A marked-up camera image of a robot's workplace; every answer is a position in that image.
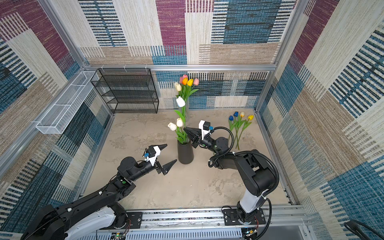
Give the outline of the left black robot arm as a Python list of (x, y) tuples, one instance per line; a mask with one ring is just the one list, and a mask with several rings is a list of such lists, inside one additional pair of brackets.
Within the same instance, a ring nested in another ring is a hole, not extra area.
[(79, 200), (54, 208), (40, 209), (29, 224), (23, 240), (76, 240), (99, 229), (124, 228), (128, 223), (127, 211), (119, 201), (136, 187), (134, 181), (155, 170), (166, 175), (176, 163), (162, 166), (157, 158), (167, 145), (151, 145), (145, 149), (144, 159), (124, 158), (117, 174), (102, 187)]

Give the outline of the tulip bunch yellow orange pink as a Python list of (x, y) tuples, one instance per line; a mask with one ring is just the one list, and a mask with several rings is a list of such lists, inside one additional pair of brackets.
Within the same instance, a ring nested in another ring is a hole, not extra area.
[(197, 78), (196, 79), (189, 79), (187, 85), (182, 85), (183, 89), (182, 89), (182, 94), (180, 97), (182, 97), (186, 102), (192, 94), (194, 94), (195, 92), (197, 92), (199, 90), (197, 88), (199, 83), (200, 83), (200, 80)]

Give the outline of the pink tulip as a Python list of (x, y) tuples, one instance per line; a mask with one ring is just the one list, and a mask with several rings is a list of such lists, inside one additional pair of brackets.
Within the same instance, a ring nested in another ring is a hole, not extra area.
[(181, 85), (187, 85), (188, 80), (189, 80), (188, 76), (187, 75), (183, 75), (183, 76), (180, 77), (180, 84)]

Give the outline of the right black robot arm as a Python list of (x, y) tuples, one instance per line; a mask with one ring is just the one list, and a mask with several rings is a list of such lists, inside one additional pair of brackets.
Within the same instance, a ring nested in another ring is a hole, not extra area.
[(279, 185), (276, 165), (257, 150), (233, 152), (235, 137), (226, 127), (185, 127), (184, 131), (193, 148), (200, 147), (214, 154), (208, 161), (210, 168), (238, 171), (246, 191), (237, 203), (237, 216), (243, 225), (251, 222), (267, 201), (267, 195)]

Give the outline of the tulip bunch blue yellow white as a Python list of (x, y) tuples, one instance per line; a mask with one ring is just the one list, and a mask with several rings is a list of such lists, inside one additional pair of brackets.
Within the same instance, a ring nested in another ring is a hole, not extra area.
[(235, 130), (235, 148), (240, 150), (240, 138), (244, 132), (253, 122), (254, 115), (249, 115), (248, 117), (245, 117), (244, 112), (234, 112), (233, 115), (229, 116), (229, 127), (230, 131), (232, 132)]

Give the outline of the clear glass vase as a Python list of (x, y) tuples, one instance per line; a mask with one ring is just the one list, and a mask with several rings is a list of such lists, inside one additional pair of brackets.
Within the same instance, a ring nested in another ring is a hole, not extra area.
[(189, 116), (189, 101), (186, 101), (185, 105), (181, 108), (179, 108), (179, 111), (183, 114), (183, 116), (185, 117), (185, 121), (187, 122), (188, 119), (190, 118)]

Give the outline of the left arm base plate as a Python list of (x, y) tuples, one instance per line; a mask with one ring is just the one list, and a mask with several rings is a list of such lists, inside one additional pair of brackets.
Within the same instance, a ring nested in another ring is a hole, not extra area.
[(112, 224), (113, 229), (139, 229), (142, 224), (143, 212), (126, 212), (118, 214)]

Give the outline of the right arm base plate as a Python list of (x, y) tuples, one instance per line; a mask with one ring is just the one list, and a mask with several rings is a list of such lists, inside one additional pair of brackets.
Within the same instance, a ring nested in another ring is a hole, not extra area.
[(251, 213), (245, 213), (242, 210), (232, 209), (229, 206), (224, 206), (221, 209), (224, 215), (226, 226), (237, 225), (265, 225), (267, 223), (265, 214), (262, 209), (254, 210)]

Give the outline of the dark cylindrical vase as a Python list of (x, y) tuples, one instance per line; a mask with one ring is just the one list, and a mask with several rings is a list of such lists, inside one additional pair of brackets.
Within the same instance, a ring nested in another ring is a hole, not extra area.
[(194, 159), (193, 147), (189, 140), (186, 144), (178, 142), (178, 160), (181, 164), (188, 165)]

